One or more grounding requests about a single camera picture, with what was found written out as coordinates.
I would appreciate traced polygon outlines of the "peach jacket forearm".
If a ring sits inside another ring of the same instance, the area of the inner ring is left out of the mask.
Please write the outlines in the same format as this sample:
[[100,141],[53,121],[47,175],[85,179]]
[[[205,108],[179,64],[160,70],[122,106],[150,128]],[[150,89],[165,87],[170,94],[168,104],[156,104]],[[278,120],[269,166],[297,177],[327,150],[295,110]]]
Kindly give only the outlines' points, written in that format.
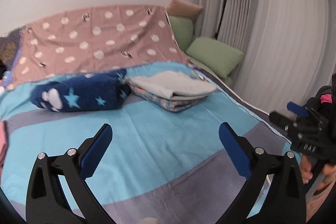
[[327,199],[327,196],[330,194],[335,184],[335,174],[332,175],[331,178],[333,180],[330,182],[330,184],[318,194],[313,194],[312,198],[308,201],[306,206],[306,223],[308,223],[308,221],[313,217],[313,215],[315,215],[315,213]]

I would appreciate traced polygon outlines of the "person right hand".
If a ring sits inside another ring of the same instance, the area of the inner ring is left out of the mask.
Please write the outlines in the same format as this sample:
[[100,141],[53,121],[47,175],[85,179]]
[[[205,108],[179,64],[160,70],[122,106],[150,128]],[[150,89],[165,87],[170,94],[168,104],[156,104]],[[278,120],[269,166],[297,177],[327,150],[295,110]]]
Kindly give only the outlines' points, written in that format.
[[[308,160],[308,158],[305,155],[302,155],[301,161],[299,164],[299,169],[301,171],[301,176],[304,184],[307,184],[309,180],[312,179],[313,174],[311,172],[312,170],[312,164]],[[322,180],[322,182],[319,184],[319,186],[316,189],[316,192],[321,192],[325,190],[335,179],[335,165],[332,164],[326,164],[323,166],[322,174],[325,176],[325,178]]]

